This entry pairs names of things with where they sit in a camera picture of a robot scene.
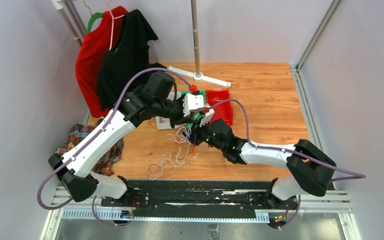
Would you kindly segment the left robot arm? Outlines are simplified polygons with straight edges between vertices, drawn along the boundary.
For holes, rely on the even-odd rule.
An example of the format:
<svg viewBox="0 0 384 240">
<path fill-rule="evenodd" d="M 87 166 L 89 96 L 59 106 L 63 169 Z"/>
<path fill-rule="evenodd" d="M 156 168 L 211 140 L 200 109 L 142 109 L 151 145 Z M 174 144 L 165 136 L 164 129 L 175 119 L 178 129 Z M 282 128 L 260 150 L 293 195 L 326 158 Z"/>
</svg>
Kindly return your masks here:
<svg viewBox="0 0 384 240">
<path fill-rule="evenodd" d="M 136 125 L 119 111 L 126 92 L 127 89 L 124 88 L 115 107 L 84 141 L 63 156 L 55 153 L 48 159 L 53 172 L 45 178 L 37 192 L 40 205 L 43 204 L 42 190 L 53 176 L 58 178 L 70 194 L 70 198 L 64 202 L 65 205 L 71 201 L 78 203 L 97 196 L 114 198 L 122 207 L 132 203 L 133 193 L 128 189 L 125 178 L 110 177 L 92 171 L 104 153 L 136 128 Z"/>
</svg>

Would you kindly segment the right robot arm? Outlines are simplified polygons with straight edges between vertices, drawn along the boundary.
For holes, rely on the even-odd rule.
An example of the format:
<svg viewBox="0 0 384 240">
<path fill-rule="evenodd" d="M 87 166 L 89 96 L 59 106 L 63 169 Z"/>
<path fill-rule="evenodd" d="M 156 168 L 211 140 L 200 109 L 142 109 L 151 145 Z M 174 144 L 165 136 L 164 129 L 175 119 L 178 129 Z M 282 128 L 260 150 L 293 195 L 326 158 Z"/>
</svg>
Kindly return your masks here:
<svg viewBox="0 0 384 240">
<path fill-rule="evenodd" d="M 325 196 L 336 167 L 336 163 L 309 140 L 300 139 L 287 145 L 252 142 L 235 136 L 222 119 L 207 124 L 194 123 L 188 140 L 194 145 L 206 143 L 220 150 L 233 164 L 261 164 L 289 170 L 290 175 L 272 181 L 265 195 L 266 203 L 274 209 L 295 195 Z"/>
</svg>

